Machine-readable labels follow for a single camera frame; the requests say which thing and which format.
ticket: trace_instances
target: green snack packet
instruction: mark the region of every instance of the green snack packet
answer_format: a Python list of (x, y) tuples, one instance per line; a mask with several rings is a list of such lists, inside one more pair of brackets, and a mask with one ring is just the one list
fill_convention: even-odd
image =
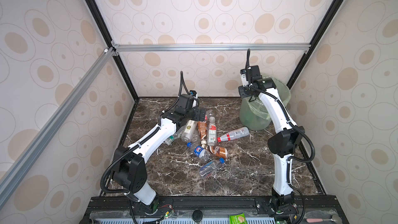
[(237, 215), (230, 215), (229, 223), (230, 224), (241, 224), (241, 223), (247, 224), (245, 214), (241, 213), (241, 214), (237, 214)]

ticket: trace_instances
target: patterned wallpaper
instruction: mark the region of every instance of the patterned wallpaper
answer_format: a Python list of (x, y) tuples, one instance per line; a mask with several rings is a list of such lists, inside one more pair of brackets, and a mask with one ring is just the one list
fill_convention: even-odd
[(0, 178), (103, 52), (83, 0), (0, 0)]
[(132, 104), (110, 58), (0, 211), (0, 224), (79, 223), (99, 194)]
[(398, 215), (398, 0), (347, 0), (292, 90), (290, 112), (351, 224)]
[(96, 0), (121, 44), (309, 42), (332, 0)]
[[(302, 55), (302, 50), (252, 51), (250, 64), (287, 83)], [(121, 58), (139, 96), (177, 96), (183, 71), (188, 90), (199, 96), (238, 97), (246, 51), (121, 52)]]

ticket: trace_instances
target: spoon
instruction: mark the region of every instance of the spoon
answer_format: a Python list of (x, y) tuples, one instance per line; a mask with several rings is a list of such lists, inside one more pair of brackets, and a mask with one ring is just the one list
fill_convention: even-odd
[(336, 224), (342, 224), (343, 223), (342, 219), (336, 214), (332, 215), (331, 219), (315, 219), (315, 218), (306, 219), (306, 221), (308, 223), (330, 221), (330, 220), (335, 222)]

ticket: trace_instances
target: light blue plastic grate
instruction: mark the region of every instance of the light blue plastic grate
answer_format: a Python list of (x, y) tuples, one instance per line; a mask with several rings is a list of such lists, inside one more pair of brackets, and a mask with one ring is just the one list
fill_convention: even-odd
[[(145, 218), (138, 220), (138, 224), (143, 222), (157, 220), (154, 218)], [(97, 219), (101, 224), (133, 224), (132, 220), (127, 219)], [(274, 218), (271, 217), (246, 217), (248, 224), (275, 224)], [(172, 218), (160, 222), (160, 224), (196, 224), (191, 218)], [(229, 218), (203, 218), (202, 224), (229, 224)]]

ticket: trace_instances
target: metal spoon head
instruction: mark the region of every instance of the metal spoon head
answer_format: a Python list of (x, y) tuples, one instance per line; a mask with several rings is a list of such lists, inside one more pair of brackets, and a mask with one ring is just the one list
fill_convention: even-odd
[(343, 220), (340, 218), (340, 216), (336, 214), (331, 216), (331, 220), (334, 221), (336, 224), (343, 224)]

